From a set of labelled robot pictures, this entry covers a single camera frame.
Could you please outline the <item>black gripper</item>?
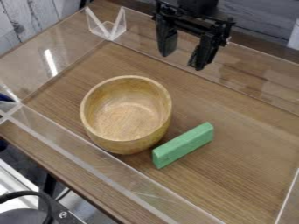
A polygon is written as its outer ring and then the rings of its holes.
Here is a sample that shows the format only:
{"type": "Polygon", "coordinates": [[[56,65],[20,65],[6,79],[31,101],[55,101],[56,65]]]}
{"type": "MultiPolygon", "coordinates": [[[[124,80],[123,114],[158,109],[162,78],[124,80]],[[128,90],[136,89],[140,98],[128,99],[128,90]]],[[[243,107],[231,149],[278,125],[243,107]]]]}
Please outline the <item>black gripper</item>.
{"type": "Polygon", "coordinates": [[[154,21],[159,52],[163,57],[174,53],[179,30],[200,37],[188,61],[188,66],[196,71],[203,70],[214,61],[219,45],[228,44],[231,28],[236,23],[218,4],[219,0],[155,0],[154,21]]]}

